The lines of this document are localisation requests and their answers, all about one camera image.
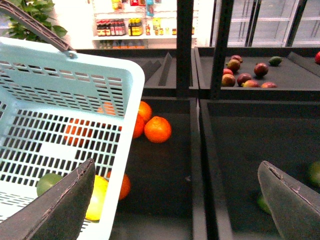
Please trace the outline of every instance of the light blue shopping basket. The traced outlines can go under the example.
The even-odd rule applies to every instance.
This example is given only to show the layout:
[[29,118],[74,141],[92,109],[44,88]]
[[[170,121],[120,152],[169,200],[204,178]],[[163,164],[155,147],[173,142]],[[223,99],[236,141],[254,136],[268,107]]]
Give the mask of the light blue shopping basket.
[[50,43],[0,38],[0,222],[37,197],[44,174],[65,176],[93,158],[96,174],[112,175],[99,223],[85,220],[78,239],[108,239],[144,73],[132,61],[76,53],[11,3],[0,8]]

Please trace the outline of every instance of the bottle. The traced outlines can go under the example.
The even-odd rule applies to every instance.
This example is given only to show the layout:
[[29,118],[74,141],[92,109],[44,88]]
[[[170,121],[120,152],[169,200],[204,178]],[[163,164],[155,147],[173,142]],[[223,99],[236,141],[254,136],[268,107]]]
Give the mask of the bottle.
[[116,36],[119,36],[120,33],[119,33],[119,22],[117,19],[114,20],[114,30],[115,30],[115,35]]
[[111,36],[116,35],[115,22],[113,20],[110,23],[110,32],[111,32]]
[[134,45],[134,42],[133,41],[129,41],[128,42],[128,49],[135,49],[135,45]]
[[126,44],[126,42],[124,40],[122,40],[122,42],[120,44],[120,48],[121,49],[128,49],[128,45]]
[[106,36],[107,33],[106,33],[106,28],[107,28],[107,20],[104,19],[102,20],[102,24],[101,24],[101,33],[102,33],[102,36]]
[[129,19],[129,24],[128,24],[128,34],[129,36],[132,36],[132,19]]
[[121,19],[121,29],[122,29],[122,36],[126,35],[126,25],[125,25],[124,19]]
[[150,26],[149,26],[149,24],[145,26],[145,35],[147,35],[147,36],[150,35]]
[[99,37],[103,36],[104,33],[103,33],[103,25],[102,25],[102,20],[99,20],[96,22],[96,31],[97,31],[97,35]]
[[144,49],[145,48],[145,43],[143,40],[138,40],[136,44],[137,49]]
[[106,48],[107,49],[112,49],[112,40],[110,41],[110,40],[108,40],[107,42],[106,42]]
[[137,25],[138,25],[138,36],[141,36],[144,33],[144,28],[142,26],[142,22],[140,18],[138,18]]
[[132,19],[132,36],[137,36],[137,24],[136,24],[136,19]]
[[107,22],[105,24],[105,35],[111,36],[110,20],[107,20]]

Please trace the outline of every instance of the black tray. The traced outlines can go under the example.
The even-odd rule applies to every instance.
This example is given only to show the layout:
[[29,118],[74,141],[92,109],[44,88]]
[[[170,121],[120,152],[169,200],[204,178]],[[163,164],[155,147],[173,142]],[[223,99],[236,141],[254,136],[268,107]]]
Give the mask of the black tray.
[[[175,49],[126,49],[100,50],[79,49],[78,53],[110,58],[131,60],[143,69],[145,84],[142,95],[145,97],[177,97],[177,59]],[[196,60],[191,50],[192,77],[189,83],[189,97],[197,97]]]
[[291,52],[287,58],[295,64],[298,64],[300,67],[320,77],[320,65],[316,64],[315,57],[303,57]]
[[[220,99],[229,100],[284,100],[284,101],[315,101],[320,98],[320,77],[287,58],[291,53],[302,57],[312,57],[318,52],[316,48],[228,48],[225,63],[232,55],[243,58],[241,68],[235,79],[241,73],[249,73],[254,79],[256,63],[266,63],[272,56],[283,57],[278,67],[269,66],[269,72],[262,79],[256,79],[260,84],[274,82],[277,88],[243,88],[235,83],[234,87],[221,87]],[[210,99],[210,84],[213,67],[213,47],[195,47],[194,49],[197,77],[199,82],[199,98]]]
[[133,139],[125,172],[131,192],[119,201],[111,240],[207,240],[196,99],[143,97],[168,119],[172,136]]
[[256,204],[258,167],[266,160],[310,186],[308,164],[320,155],[319,107],[315,102],[200,100],[207,224],[213,229],[208,239],[281,239],[272,217]]

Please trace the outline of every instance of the orange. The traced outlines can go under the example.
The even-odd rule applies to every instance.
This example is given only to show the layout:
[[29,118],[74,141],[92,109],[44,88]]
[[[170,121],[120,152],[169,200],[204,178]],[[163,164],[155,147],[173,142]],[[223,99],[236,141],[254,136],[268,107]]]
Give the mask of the orange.
[[[106,175],[107,178],[110,178],[111,171],[109,171]],[[124,199],[129,193],[131,189],[131,182],[127,174],[123,175],[122,179],[122,185],[121,185],[121,190],[120,190],[120,195],[119,195],[119,200]]]
[[132,138],[136,139],[140,137],[144,133],[144,129],[145,129],[145,121],[142,118],[142,116],[138,113],[135,120]]
[[164,143],[170,138],[171,133],[171,125],[164,117],[154,116],[144,126],[144,135],[152,143]]
[[[106,114],[116,115],[114,106],[112,105],[111,102],[108,102],[108,101],[104,102],[103,103],[103,109],[106,112]],[[97,112],[100,113],[100,114],[103,114],[104,113],[103,109],[102,109],[102,107],[99,107]]]
[[[79,124],[79,125],[86,125],[86,126],[89,126],[90,122],[89,121],[85,121],[85,120],[79,120],[79,119],[76,119],[74,121],[73,118],[70,119],[69,123],[75,123],[75,124]],[[71,125],[67,125],[66,128],[64,129],[65,133],[66,134],[72,134],[72,135],[77,135],[77,136],[82,136],[82,137],[91,137],[92,135],[92,129],[89,129],[86,128],[86,127],[82,127],[82,126],[71,126]],[[64,140],[67,141],[67,144],[68,145],[72,145],[73,146],[77,146],[78,145],[78,142],[79,142],[79,147],[81,148],[82,145],[84,144],[84,140],[83,138],[78,138],[78,137],[73,137],[73,136],[64,136]]]
[[145,101],[140,101],[138,114],[140,114],[141,117],[143,117],[144,122],[147,123],[152,116],[152,109],[150,105]]

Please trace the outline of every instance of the produce bin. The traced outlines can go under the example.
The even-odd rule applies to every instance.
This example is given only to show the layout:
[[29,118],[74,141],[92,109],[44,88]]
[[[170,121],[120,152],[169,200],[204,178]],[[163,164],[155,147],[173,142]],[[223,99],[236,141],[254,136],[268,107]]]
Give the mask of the produce bin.
[[[210,87],[213,69],[213,47],[195,47],[194,56],[199,82],[199,98],[210,99]],[[284,101],[314,101],[320,97],[320,77],[314,72],[305,69],[290,58],[290,53],[302,57],[313,57],[317,48],[227,48],[225,63],[232,55],[240,55],[243,63],[235,76],[233,87],[221,87],[219,99],[228,100],[284,100]],[[268,61],[273,56],[283,58],[279,66],[270,66]],[[269,71],[263,78],[257,78],[254,68],[257,63],[266,63]],[[274,82],[277,88],[239,87],[239,74],[249,73],[261,85],[264,82]]]
[[195,98],[143,97],[172,135],[133,139],[125,173],[131,192],[118,202],[111,240],[207,240]]
[[319,161],[319,107],[307,101],[200,100],[208,239],[281,239],[272,217],[257,205],[264,160],[320,193],[307,177],[309,164]]
[[[78,53],[130,60],[143,69],[146,97],[177,97],[176,49],[79,49]],[[194,49],[191,49],[191,74],[188,97],[197,97],[199,85]]]

